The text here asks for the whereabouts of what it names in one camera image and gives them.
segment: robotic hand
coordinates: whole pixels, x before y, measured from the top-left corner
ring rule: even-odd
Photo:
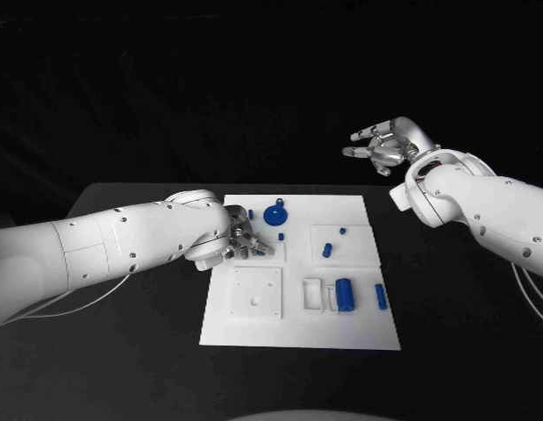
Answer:
[[[0,325],[64,294],[153,268],[182,255],[207,270],[271,248],[245,210],[207,190],[181,192],[78,218],[0,230]]]
[[[404,182],[390,195],[400,211],[413,209],[432,228],[466,224],[482,247],[543,276],[543,189],[497,176],[471,154],[442,149],[404,117],[362,129],[344,155],[370,158],[378,174],[409,161]]]

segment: small blue piece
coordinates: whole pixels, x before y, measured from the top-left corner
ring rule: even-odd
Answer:
[[[351,280],[349,279],[336,279],[336,304],[338,311],[354,311],[355,310],[355,301],[354,301],[354,291],[351,289]]]
[[[377,283],[374,285],[374,289],[375,289],[375,299],[378,300],[378,308],[381,310],[387,310],[387,300],[384,299],[384,288],[383,288],[383,284]]]
[[[331,243],[325,243],[322,256],[323,257],[331,257],[331,252],[332,252],[332,244]]]
[[[287,212],[286,209],[283,209],[282,199],[277,199],[274,205],[264,210],[261,217],[270,226],[282,225],[286,222]]]

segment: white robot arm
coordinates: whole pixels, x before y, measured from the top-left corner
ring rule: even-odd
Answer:
[[[413,209],[430,227],[466,224],[481,246],[543,276],[543,189],[497,176],[471,153],[442,149],[409,118],[372,125],[351,140],[367,138],[368,147],[346,147],[344,155],[370,158],[381,175],[411,164],[390,192],[400,211]]]
[[[153,268],[182,255],[205,270],[273,253],[245,210],[207,190],[163,202],[0,230],[0,325],[68,291]]]

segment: black table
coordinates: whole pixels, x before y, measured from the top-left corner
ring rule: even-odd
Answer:
[[[543,418],[543,323],[508,263],[465,225],[430,229],[397,211],[388,188],[364,186],[94,184],[68,216],[189,189],[219,199],[364,196],[403,351],[199,346],[209,272],[181,259],[81,312],[0,328],[0,419],[209,421],[289,409]],[[78,307],[114,283],[45,312]]]

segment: white board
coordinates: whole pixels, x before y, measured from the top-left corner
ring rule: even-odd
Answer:
[[[284,202],[287,220],[283,225],[270,226],[264,223],[261,214],[264,209],[274,205],[277,197]],[[384,279],[381,268],[377,266],[380,260],[372,230],[364,229],[370,225],[362,198],[359,196],[227,195],[224,204],[238,204],[245,210],[253,210],[251,228],[260,233],[261,241],[273,248],[277,245],[271,243],[282,244],[282,250],[277,257],[251,256],[247,260],[232,259],[212,269],[199,344],[400,350],[390,297],[387,297],[387,310],[380,310],[375,298],[374,285],[384,283]],[[336,251],[345,247],[364,250],[361,253],[367,257],[359,256],[358,262],[361,263],[361,259],[367,258],[370,262],[365,261],[362,266],[355,266],[341,259],[341,261],[333,261],[335,266],[313,265],[312,233],[320,230],[320,228],[313,228],[315,225],[335,225],[328,228],[331,231],[336,231],[336,226],[345,227],[345,235],[338,235],[333,239]],[[355,231],[361,235],[349,238],[349,233]],[[284,234],[282,242],[277,240],[279,233]],[[235,280],[232,272],[235,268],[253,268],[253,274],[258,273],[258,269],[282,270],[280,318],[231,317],[230,307],[234,298],[231,282]],[[328,303],[326,287],[332,290],[333,282],[341,278],[351,279],[355,310],[339,311],[335,314],[335,303],[331,305]],[[322,312],[305,311],[303,279],[320,280]],[[251,286],[251,290],[243,293],[241,303],[247,303],[248,297],[256,297],[251,294],[256,288]]]

